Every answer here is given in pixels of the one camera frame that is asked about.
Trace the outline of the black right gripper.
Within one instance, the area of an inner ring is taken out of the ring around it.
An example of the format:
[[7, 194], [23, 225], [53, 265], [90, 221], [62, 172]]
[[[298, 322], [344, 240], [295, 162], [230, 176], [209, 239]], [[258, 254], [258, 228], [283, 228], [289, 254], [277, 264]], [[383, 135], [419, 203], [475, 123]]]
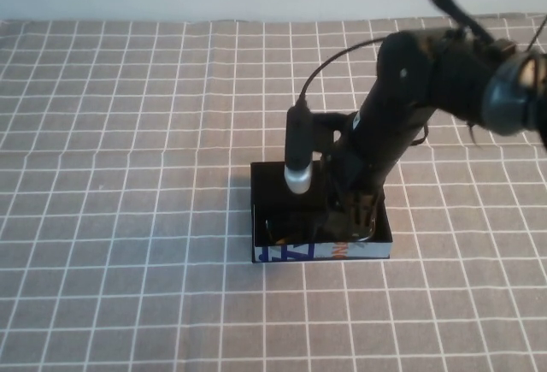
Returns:
[[350, 213], [344, 201], [356, 192], [355, 222], [359, 235], [373, 235], [378, 196], [387, 175], [397, 163], [397, 153], [383, 147], [330, 147], [326, 152], [328, 182], [327, 230], [332, 235], [352, 235]]

